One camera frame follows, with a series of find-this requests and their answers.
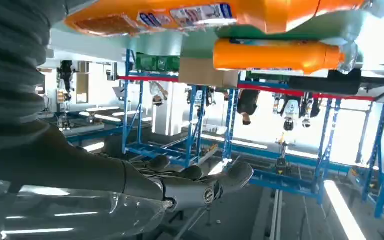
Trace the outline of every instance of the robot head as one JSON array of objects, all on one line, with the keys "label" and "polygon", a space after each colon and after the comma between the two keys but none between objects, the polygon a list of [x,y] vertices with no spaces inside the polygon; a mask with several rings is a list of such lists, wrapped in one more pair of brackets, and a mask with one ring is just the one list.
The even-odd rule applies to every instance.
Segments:
[{"label": "robot head", "polygon": [[308,129],[309,127],[311,127],[310,120],[308,120],[308,119],[304,119],[304,120],[302,121],[302,126],[303,126],[304,128],[306,128],[306,129]]},{"label": "robot head", "polygon": [[288,132],[294,130],[294,121],[292,119],[285,119],[283,129]]}]

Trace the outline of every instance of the yellow part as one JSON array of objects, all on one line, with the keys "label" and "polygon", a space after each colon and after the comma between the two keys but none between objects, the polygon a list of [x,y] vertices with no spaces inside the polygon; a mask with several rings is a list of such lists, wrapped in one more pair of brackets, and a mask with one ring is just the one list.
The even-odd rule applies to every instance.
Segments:
[{"label": "yellow part", "polygon": [[338,46],[316,41],[260,41],[247,45],[219,39],[214,47],[216,69],[288,69],[311,74],[336,69],[345,56]]},{"label": "yellow part", "polygon": [[[100,0],[70,15],[65,23],[82,33],[110,36],[182,30],[185,19],[174,17],[172,10],[214,4],[228,4],[238,25],[252,25],[268,34],[284,33],[316,15],[358,9],[364,0]],[[161,28],[149,26],[140,13],[164,19]]]}]

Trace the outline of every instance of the red rail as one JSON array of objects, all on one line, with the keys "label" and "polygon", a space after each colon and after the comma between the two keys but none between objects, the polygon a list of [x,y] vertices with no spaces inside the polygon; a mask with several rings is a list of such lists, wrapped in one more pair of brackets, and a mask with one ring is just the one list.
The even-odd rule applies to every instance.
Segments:
[{"label": "red rail", "polygon": [[163,77],[163,76],[118,76],[117,79],[129,80],[129,81],[161,81],[161,82],[172,82],[178,83],[179,78],[177,77]]},{"label": "red rail", "polygon": [[[162,81],[162,82],[172,82],[172,83],[179,82],[178,77],[163,77],[163,76],[118,76],[118,79],[130,80],[130,81],[145,81],[145,82],[148,82],[148,81]],[[275,88],[275,87],[268,87],[268,86],[258,86],[258,85],[252,85],[247,83],[239,83],[237,85],[237,88],[266,91],[266,92],[277,93],[277,94],[287,94],[287,95],[296,96],[296,97],[304,96],[304,92],[300,90]],[[313,93],[313,96],[315,98],[363,100],[363,101],[371,101],[371,102],[375,100],[375,98],[372,96],[334,95],[334,94],[328,94],[328,93]]]},{"label": "red rail", "polygon": [[[237,85],[237,88],[266,91],[266,92],[277,93],[277,94],[287,94],[287,95],[296,96],[296,97],[304,96],[304,92],[299,90],[258,86],[258,85],[251,85],[246,83],[239,83]],[[334,94],[328,94],[328,93],[313,93],[313,96],[315,98],[321,98],[321,99],[325,98],[325,99],[363,100],[363,101],[371,101],[371,102],[375,101],[375,98],[372,96],[334,95]]]}]

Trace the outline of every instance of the robotic arm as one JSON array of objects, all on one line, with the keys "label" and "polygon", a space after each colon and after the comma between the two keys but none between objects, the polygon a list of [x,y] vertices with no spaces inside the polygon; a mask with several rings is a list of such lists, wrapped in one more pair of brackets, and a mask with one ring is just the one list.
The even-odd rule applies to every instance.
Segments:
[{"label": "robotic arm", "polygon": [[253,174],[238,162],[225,173],[197,178],[197,166],[164,172],[164,161],[129,163],[91,154],[69,145],[53,127],[30,144],[0,151],[0,239],[145,233],[166,211],[210,205]]}]

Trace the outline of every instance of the orange detergent bottle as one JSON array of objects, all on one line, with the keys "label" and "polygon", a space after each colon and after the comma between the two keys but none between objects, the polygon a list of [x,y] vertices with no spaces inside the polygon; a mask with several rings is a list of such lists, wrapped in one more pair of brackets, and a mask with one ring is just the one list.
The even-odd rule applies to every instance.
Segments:
[{"label": "orange detergent bottle", "polygon": [[195,30],[252,25],[274,34],[309,19],[345,10],[384,15],[384,0],[99,0],[70,15],[65,23],[86,34],[136,35],[164,30]]},{"label": "orange detergent bottle", "polygon": [[332,46],[317,41],[219,39],[214,47],[216,69],[303,71],[338,70],[348,74],[356,63],[355,43]]}]

